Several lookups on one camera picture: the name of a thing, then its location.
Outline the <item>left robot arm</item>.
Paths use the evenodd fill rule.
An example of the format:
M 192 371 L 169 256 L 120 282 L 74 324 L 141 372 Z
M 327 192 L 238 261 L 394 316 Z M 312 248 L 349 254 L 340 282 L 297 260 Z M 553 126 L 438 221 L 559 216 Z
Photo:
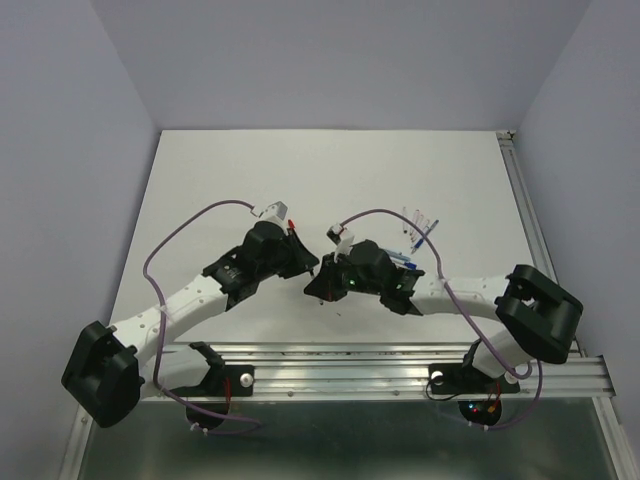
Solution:
M 85 326 L 61 384 L 99 426 L 112 427 L 140 401 L 148 382 L 141 369 L 161 359 L 166 343 L 253 296 L 261 282 L 306 274 L 318 263 L 293 229 L 259 221 L 240 245 L 157 305 L 110 326 Z

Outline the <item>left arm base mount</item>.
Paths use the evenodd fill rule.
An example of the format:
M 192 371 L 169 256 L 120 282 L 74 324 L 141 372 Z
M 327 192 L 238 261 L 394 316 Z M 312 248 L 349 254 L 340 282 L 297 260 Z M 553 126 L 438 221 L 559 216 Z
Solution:
M 255 376 L 254 365 L 230 364 L 208 344 L 193 342 L 154 370 L 154 386 L 185 408 L 191 430 L 235 436 L 262 427 L 261 421 L 232 412 L 234 399 L 253 395 Z

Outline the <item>light blue highlighter pen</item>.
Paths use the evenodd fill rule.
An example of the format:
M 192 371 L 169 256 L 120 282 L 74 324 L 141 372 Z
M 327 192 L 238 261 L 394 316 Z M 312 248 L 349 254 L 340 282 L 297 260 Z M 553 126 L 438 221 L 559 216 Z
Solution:
M 396 252 L 393 250 L 386 250 L 387 254 L 394 259 L 397 259 L 399 261 L 403 261 L 403 262 L 410 262 L 411 258 L 402 254 L 401 252 Z

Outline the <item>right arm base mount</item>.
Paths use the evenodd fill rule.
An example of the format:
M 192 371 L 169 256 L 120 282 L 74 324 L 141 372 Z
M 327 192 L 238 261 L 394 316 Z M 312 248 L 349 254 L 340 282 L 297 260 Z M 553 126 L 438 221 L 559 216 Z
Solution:
M 459 363 L 435 363 L 429 366 L 425 395 L 432 401 L 458 400 L 463 418 L 472 425 L 497 427 L 501 419 L 504 394 L 520 392 L 517 380 L 510 383 L 505 373 L 494 378 L 472 365 L 474 354 L 482 345 L 474 342 Z

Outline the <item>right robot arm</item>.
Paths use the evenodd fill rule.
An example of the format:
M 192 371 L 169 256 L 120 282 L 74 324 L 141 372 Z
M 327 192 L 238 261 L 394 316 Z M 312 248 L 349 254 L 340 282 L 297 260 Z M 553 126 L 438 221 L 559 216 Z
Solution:
M 518 264 L 506 276 L 444 279 L 400 265 L 370 240 L 325 255 L 304 292 L 324 302 L 351 292 L 374 295 L 399 315 L 462 315 L 477 335 L 460 366 L 461 381 L 472 390 L 530 361 L 565 363 L 584 310 L 530 265 Z

